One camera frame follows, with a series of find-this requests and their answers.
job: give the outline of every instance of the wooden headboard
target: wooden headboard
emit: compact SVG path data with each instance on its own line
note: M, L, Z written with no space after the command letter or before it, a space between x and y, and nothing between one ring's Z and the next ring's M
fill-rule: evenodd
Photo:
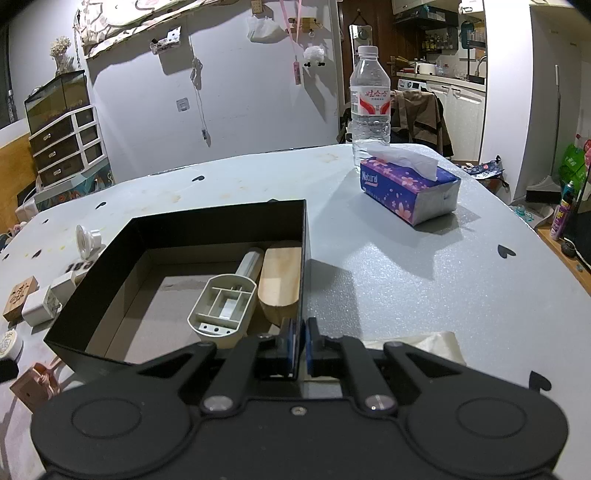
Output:
M37 178L28 137L23 135L0 148L0 233L18 222L14 213L17 194Z

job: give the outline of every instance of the bottle label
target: bottle label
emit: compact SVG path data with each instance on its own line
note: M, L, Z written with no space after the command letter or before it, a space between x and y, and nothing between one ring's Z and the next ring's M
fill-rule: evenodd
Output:
M390 89L351 87L351 113L363 116L390 116Z

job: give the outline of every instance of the aquarium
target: aquarium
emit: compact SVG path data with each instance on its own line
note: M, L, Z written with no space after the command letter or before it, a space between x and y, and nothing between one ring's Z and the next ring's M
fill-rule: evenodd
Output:
M90 105L83 70L63 73L25 100L31 135L64 113Z

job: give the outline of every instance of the countertop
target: countertop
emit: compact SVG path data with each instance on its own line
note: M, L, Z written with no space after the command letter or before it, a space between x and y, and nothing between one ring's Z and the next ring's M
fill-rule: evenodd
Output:
M479 83L468 82L467 80L451 79L447 77L437 77L435 75L416 75L414 73L397 72L396 75L401 78L422 80L423 82L429 80L430 82L447 83L448 85L457 85L458 87L469 88L471 90L478 90L479 92L486 92L486 85Z
M0 255L0 301L17 282L35 275L48 285L77 261L77 224L100 229L108 245L136 216L306 199L310 313L324 334L377 340L451 330L472 368L524 386L538 372L552 383L543 394L570 424L556 472L587 478L591 297L509 207L447 160L440 165L462 178L457 210L416 228L360 189L351 145L243 155L130 180L33 218ZM501 258L498 245L516 256ZM43 342L48 327L17 326L21 372L53 359ZM6 328L2 322L0 334ZM71 375L65 368L60 380ZM43 466L31 414L9 383L0 386L0 410L0 477L33 480Z

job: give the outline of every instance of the brown door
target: brown door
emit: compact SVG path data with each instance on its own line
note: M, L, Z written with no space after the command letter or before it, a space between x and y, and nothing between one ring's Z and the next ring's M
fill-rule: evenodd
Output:
M345 102L349 101L349 78L353 73L350 25L371 25L374 45L379 49L379 62L390 74L392 85L398 79L392 76L391 58L401 56L407 60L421 58L423 32L415 27L394 25L392 0L343 0L338 2L339 20L343 30L343 77L345 79ZM396 64L394 72L404 65Z

